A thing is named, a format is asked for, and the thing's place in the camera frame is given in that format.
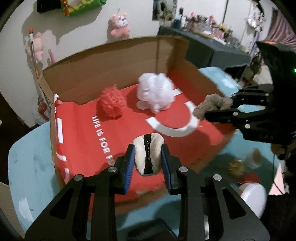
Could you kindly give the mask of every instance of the blue gripper pad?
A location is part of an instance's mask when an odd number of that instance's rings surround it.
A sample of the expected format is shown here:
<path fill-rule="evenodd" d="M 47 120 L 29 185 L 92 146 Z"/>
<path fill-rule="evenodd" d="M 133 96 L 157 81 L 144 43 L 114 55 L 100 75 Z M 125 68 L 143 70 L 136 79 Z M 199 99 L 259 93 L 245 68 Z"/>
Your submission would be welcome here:
<path fill-rule="evenodd" d="M 128 158 L 128 163 L 126 166 L 125 176 L 124 176 L 124 192 L 125 194 L 129 190 L 131 186 L 131 178 L 133 175 L 133 166 L 135 164 L 135 146 L 133 144 L 130 144 L 128 146 L 128 149 L 126 151 L 125 158 Z"/>
<path fill-rule="evenodd" d="M 164 152 L 163 147 L 161 147 L 161 157 L 162 157 L 162 168 L 163 168 L 163 176 L 165 179 L 165 186 L 166 186 L 168 192 L 170 193 L 172 190 L 172 183 L 171 183 L 171 179 L 170 179 L 170 169 L 168 166 L 168 161 L 165 156 L 165 152 Z"/>

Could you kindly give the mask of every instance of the cardboard flap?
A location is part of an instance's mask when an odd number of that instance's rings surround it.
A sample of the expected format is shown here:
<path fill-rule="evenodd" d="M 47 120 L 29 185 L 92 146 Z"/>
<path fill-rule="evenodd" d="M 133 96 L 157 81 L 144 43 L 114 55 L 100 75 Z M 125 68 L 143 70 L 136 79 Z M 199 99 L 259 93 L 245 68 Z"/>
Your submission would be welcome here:
<path fill-rule="evenodd" d="M 87 49 L 43 71 L 48 86 L 62 101 L 77 104 L 98 98 L 114 84 L 122 89 L 138 82 L 147 72 L 168 73 L 186 56 L 188 41 L 156 36 L 127 39 Z"/>
<path fill-rule="evenodd" d="M 177 61 L 175 68 L 183 73 L 183 75 L 190 80 L 193 85 L 199 89 L 205 96 L 211 94 L 218 94 L 225 97 L 225 95 L 217 89 L 215 83 L 204 76 L 194 64 L 183 59 Z"/>

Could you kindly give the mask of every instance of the red fuzzy ball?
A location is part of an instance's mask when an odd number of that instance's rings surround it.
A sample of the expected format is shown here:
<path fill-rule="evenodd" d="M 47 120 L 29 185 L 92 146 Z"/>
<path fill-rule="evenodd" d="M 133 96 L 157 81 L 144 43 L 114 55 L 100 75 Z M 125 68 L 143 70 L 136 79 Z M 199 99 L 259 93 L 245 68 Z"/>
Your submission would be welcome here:
<path fill-rule="evenodd" d="M 112 118 L 122 116 L 127 106 L 126 98 L 116 88 L 116 85 L 103 90 L 101 103 L 106 116 Z"/>
<path fill-rule="evenodd" d="M 260 183 L 260 177 L 254 173 L 245 173 L 241 179 L 238 181 L 240 184 L 245 184 L 245 183 Z"/>

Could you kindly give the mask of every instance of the metal screw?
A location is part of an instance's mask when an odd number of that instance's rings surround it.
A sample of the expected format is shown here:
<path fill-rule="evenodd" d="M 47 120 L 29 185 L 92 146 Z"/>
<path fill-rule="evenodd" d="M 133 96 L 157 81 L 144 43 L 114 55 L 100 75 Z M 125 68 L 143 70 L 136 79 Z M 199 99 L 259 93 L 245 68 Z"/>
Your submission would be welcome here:
<path fill-rule="evenodd" d="M 111 166 L 111 167 L 108 168 L 108 171 L 109 172 L 116 172 L 117 168 L 115 166 Z"/>
<path fill-rule="evenodd" d="M 213 176 L 213 178 L 214 178 L 216 181 L 221 181 L 221 180 L 222 180 L 222 177 L 221 177 L 221 175 L 219 175 L 219 174 L 215 174 L 215 175 Z"/>
<path fill-rule="evenodd" d="M 188 168 L 187 167 L 179 167 L 180 172 L 187 172 Z"/>
<path fill-rule="evenodd" d="M 77 174 L 77 175 L 75 175 L 75 177 L 74 177 L 74 180 L 75 181 L 81 181 L 83 179 L 83 175 L 81 175 L 81 174 Z"/>

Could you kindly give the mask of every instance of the black cable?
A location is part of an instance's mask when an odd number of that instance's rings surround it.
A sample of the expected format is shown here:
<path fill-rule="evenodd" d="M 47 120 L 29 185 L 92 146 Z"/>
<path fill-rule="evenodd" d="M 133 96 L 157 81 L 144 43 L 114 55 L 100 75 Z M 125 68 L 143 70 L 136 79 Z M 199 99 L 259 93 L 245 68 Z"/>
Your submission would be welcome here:
<path fill-rule="evenodd" d="M 274 182 L 274 162 L 273 162 L 273 165 L 272 165 L 272 181 L 273 181 L 274 185 L 276 186 L 276 188 L 280 191 L 280 193 L 284 195 L 284 193 L 282 193 L 282 191 L 279 189 L 279 187 Z"/>

